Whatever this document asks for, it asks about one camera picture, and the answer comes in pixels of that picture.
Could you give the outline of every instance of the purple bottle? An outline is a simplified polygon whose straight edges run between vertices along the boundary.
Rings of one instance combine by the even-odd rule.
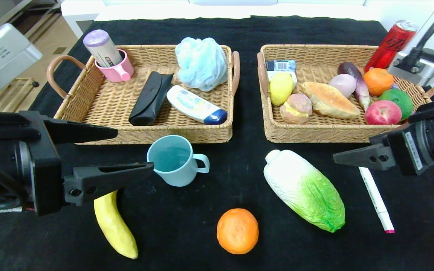
[[[113,67],[123,60],[108,33],[102,29],[86,34],[83,44],[101,67]]]

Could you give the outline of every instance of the white marker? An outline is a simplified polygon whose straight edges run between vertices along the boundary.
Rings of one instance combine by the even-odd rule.
[[[386,206],[384,206],[383,199],[381,198],[381,194],[379,194],[379,190],[377,189],[371,172],[366,167],[359,167],[359,171],[361,172],[361,176],[365,182],[369,197],[371,198],[374,208],[376,209],[377,217],[379,217],[379,220],[381,220],[384,232],[394,233],[394,227],[393,223],[391,223],[390,215],[388,214]]]

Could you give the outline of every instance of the blue mug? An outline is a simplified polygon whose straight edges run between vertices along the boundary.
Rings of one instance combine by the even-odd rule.
[[[197,160],[205,167],[198,167]],[[209,158],[194,154],[192,145],[185,137],[167,135],[155,141],[147,152],[147,161],[153,162],[153,171],[171,186],[186,186],[193,181],[197,172],[209,173]]]

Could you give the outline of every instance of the bread roll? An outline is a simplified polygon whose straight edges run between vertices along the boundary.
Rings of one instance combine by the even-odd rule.
[[[321,115],[356,119],[360,114],[359,109],[333,86],[304,82],[301,87],[304,94],[310,98],[314,111]]]
[[[304,94],[292,94],[279,111],[284,122],[300,125],[306,123],[312,114],[312,103]]]

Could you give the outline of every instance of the yellow banana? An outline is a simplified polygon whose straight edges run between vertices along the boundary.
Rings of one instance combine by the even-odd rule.
[[[95,199],[93,202],[98,225],[110,245],[125,257],[136,259],[135,238],[125,224],[117,209],[117,191]]]

